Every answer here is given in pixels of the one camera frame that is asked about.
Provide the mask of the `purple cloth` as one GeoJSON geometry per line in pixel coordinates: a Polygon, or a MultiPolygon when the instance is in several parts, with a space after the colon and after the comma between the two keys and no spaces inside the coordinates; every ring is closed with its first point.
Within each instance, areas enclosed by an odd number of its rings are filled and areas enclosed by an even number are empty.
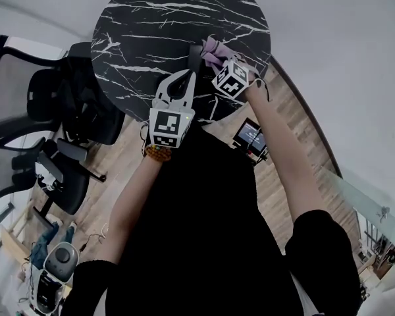
{"type": "Polygon", "coordinates": [[[206,66],[212,68],[215,74],[218,74],[229,61],[237,61],[240,58],[235,51],[211,36],[203,40],[200,56],[206,66]]]}

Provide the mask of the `person's right forearm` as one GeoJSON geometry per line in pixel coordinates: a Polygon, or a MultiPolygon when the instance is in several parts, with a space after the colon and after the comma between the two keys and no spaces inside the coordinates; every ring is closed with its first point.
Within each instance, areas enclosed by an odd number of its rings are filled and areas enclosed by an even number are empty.
{"type": "Polygon", "coordinates": [[[307,154],[265,94],[265,88],[256,84],[245,91],[284,187],[291,218],[295,221],[308,211],[323,209],[324,203],[307,154]]]}

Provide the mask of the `black backpack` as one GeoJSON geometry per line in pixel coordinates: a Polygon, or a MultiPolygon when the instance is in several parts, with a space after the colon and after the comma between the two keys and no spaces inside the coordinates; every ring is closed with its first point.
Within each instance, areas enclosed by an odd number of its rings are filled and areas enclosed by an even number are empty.
{"type": "Polygon", "coordinates": [[[29,82],[27,113],[37,122],[57,120],[71,140],[113,145],[125,114],[101,89],[89,57],[68,56],[36,71],[29,82]]]}

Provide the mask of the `person's black clothing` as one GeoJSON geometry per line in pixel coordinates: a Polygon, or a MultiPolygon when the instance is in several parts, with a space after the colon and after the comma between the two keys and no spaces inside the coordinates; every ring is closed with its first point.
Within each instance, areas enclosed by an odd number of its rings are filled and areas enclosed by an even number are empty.
{"type": "Polygon", "coordinates": [[[359,276],[323,210],[281,250],[257,205],[250,161],[193,128],[164,163],[118,264],[77,266],[61,316],[356,316],[359,276]]]}

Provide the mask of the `small black screen device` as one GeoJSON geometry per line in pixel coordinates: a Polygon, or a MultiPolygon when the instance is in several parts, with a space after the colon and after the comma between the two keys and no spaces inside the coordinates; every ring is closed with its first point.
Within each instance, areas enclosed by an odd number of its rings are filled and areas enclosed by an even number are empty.
{"type": "Polygon", "coordinates": [[[253,167],[267,160],[269,153],[260,125],[246,118],[232,139],[232,145],[243,153],[253,167]]]}

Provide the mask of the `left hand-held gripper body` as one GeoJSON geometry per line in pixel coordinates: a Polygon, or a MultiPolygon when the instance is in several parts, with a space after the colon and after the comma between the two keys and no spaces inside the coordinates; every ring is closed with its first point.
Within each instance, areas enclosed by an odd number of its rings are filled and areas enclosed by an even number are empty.
{"type": "Polygon", "coordinates": [[[179,148],[194,119],[193,97],[182,99],[155,98],[149,112],[151,144],[179,148]]]}

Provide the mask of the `black metal railing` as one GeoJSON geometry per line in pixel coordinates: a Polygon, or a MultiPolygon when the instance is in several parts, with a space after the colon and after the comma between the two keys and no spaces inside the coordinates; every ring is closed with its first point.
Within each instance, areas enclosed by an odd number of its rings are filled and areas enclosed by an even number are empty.
{"type": "Polygon", "coordinates": [[[384,253],[387,239],[384,234],[367,219],[365,219],[363,237],[365,238],[365,245],[371,253],[378,256],[381,256],[384,253]]]}

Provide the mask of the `light wooden board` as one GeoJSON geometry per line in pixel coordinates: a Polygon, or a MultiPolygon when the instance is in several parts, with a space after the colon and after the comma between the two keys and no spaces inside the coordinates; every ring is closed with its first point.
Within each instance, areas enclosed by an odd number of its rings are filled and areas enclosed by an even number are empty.
{"type": "Polygon", "coordinates": [[[21,243],[18,238],[9,232],[2,224],[0,225],[1,242],[7,253],[18,263],[23,264],[30,255],[30,250],[21,243]]]}

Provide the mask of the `black rectangular device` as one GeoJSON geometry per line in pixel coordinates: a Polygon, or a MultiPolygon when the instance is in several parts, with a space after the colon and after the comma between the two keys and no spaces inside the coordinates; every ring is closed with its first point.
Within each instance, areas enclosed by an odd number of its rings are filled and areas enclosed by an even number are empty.
{"type": "Polygon", "coordinates": [[[191,45],[188,55],[188,68],[196,73],[196,80],[212,80],[216,77],[213,69],[207,67],[205,61],[201,58],[200,53],[203,45],[191,45]]]}

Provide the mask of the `white plastic bag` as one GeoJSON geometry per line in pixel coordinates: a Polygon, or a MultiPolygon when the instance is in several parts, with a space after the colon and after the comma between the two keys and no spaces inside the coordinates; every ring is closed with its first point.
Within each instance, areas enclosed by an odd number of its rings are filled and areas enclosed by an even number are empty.
{"type": "Polygon", "coordinates": [[[41,189],[48,191],[62,190],[57,179],[40,163],[35,163],[36,177],[41,189]]]}

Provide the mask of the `person's left forearm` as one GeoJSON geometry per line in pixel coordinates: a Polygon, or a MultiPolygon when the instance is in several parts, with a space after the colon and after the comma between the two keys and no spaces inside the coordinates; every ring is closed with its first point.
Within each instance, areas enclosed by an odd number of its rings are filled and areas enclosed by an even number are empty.
{"type": "Polygon", "coordinates": [[[120,193],[110,214],[109,228],[96,254],[97,260],[117,264],[136,225],[162,162],[144,157],[120,193]]]}

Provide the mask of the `white and grey appliance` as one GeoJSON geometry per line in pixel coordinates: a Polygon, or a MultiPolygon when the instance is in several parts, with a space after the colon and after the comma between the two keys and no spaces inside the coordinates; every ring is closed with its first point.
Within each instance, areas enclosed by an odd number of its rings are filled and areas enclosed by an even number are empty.
{"type": "Polygon", "coordinates": [[[58,312],[62,300],[70,292],[68,283],[79,262],[78,250],[68,242],[60,242],[47,255],[43,269],[31,269],[30,305],[40,316],[58,312]]]}

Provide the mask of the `black mesh office chair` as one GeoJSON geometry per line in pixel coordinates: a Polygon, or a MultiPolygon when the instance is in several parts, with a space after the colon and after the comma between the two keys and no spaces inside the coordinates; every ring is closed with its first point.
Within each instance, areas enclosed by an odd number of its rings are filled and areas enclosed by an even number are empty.
{"type": "MultiPolygon", "coordinates": [[[[66,57],[92,59],[87,46],[86,42],[73,45],[66,57]]],[[[28,86],[32,75],[40,69],[56,67],[61,59],[42,59],[12,47],[0,49],[0,145],[33,132],[63,129],[57,120],[37,122],[27,113],[28,86]]]]}
{"type": "Polygon", "coordinates": [[[65,213],[74,215],[80,208],[93,178],[101,183],[106,176],[98,176],[80,163],[88,150],[59,138],[56,142],[40,138],[32,147],[20,148],[0,145],[0,198],[33,188],[38,184],[35,163],[42,164],[61,184],[62,190],[43,190],[47,201],[42,209],[33,207],[33,214],[44,224],[53,204],[65,213]]]}

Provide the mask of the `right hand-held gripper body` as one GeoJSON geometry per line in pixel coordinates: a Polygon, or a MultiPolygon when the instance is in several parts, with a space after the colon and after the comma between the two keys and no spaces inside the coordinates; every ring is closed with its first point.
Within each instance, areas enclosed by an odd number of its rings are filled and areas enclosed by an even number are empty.
{"type": "Polygon", "coordinates": [[[230,99],[236,99],[249,86],[249,69],[239,59],[225,61],[222,66],[212,64],[215,73],[212,84],[230,99]]]}

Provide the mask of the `frosted glass door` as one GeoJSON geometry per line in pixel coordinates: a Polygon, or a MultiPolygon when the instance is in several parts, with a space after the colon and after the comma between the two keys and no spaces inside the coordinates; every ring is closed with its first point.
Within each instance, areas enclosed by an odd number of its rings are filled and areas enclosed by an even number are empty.
{"type": "Polygon", "coordinates": [[[365,240],[363,229],[365,227],[365,219],[367,219],[395,245],[395,201],[393,198],[378,188],[367,184],[364,180],[355,178],[355,182],[352,184],[326,167],[322,168],[322,173],[339,192],[345,203],[356,211],[360,235],[363,240],[365,240]],[[377,213],[382,206],[389,207],[390,213],[387,219],[380,223],[377,213]]]}

